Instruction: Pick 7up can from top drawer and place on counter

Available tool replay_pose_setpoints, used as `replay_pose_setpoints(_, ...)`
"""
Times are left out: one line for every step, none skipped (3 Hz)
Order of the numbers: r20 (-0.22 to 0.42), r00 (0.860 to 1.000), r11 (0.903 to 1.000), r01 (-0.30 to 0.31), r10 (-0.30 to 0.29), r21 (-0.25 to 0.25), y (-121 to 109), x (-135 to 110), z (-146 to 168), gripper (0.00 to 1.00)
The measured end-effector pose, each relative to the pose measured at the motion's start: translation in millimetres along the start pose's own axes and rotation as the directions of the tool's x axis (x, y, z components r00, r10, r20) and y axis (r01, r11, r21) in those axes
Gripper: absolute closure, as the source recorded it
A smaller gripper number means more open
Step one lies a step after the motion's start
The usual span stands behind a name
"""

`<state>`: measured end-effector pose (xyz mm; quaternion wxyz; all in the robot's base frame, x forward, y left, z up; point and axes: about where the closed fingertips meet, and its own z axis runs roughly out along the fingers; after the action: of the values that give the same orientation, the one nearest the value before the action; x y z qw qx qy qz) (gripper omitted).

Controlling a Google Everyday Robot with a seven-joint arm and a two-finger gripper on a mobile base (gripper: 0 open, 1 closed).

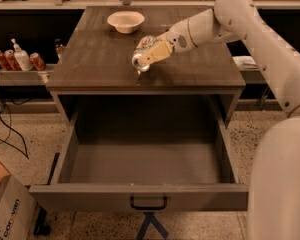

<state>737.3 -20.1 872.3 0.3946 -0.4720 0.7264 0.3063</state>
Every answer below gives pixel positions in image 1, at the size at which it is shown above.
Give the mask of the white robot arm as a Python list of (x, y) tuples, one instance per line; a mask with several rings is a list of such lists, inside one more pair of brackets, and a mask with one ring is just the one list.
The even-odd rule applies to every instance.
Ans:
[(256, 148), (247, 240), (300, 240), (300, 53), (263, 21), (253, 0), (215, 0), (213, 8), (143, 38), (132, 63), (146, 71), (173, 53), (230, 39), (243, 42), (287, 114)]

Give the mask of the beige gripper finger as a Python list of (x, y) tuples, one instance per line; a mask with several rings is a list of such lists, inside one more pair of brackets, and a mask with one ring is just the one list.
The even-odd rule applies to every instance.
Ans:
[(168, 58), (172, 52), (172, 47), (167, 41), (158, 40), (158, 43), (150, 50), (150, 55), (153, 63), (155, 63)]

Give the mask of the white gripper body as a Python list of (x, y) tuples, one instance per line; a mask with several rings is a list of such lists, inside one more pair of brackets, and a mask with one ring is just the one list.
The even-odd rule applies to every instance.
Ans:
[(183, 53), (194, 48), (188, 21), (181, 21), (157, 37), (160, 41), (167, 41), (175, 53)]

